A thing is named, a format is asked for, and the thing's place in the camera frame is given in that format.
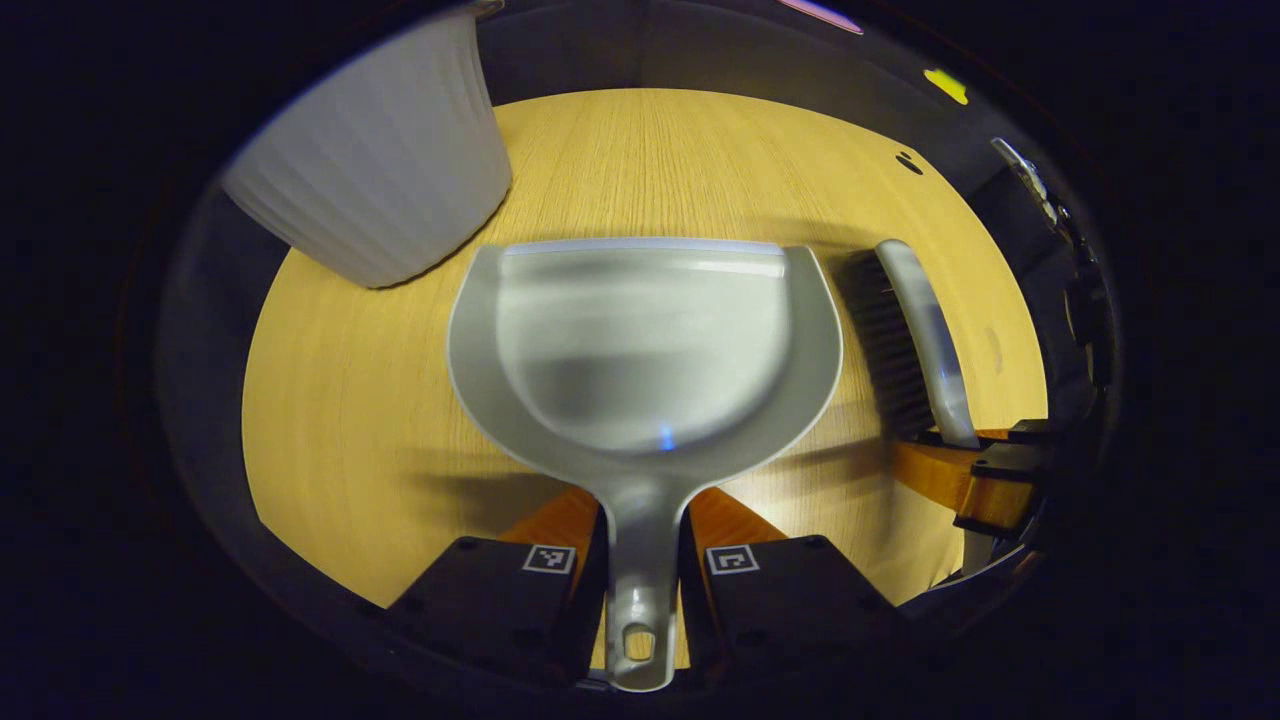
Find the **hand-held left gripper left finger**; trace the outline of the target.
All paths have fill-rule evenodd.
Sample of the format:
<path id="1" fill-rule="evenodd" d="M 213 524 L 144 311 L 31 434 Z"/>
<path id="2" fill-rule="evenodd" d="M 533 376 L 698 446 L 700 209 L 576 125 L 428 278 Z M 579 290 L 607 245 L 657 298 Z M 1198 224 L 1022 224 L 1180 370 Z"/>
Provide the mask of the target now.
<path id="1" fill-rule="evenodd" d="M 568 489 L 495 539 L 454 539 L 385 624 L 471 667 L 570 685 L 590 673 L 607 575 L 604 511 Z"/>

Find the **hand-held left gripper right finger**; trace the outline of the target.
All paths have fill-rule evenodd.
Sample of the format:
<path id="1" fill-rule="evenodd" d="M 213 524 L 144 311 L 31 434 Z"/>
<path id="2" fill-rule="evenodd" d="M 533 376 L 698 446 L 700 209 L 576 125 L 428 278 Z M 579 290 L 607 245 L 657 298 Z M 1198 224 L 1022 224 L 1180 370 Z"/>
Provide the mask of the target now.
<path id="1" fill-rule="evenodd" d="M 684 512 L 678 602 L 698 689 L 838 665 L 878 669 L 913 651 L 913 624 L 824 536 L 786 536 L 718 488 Z"/>

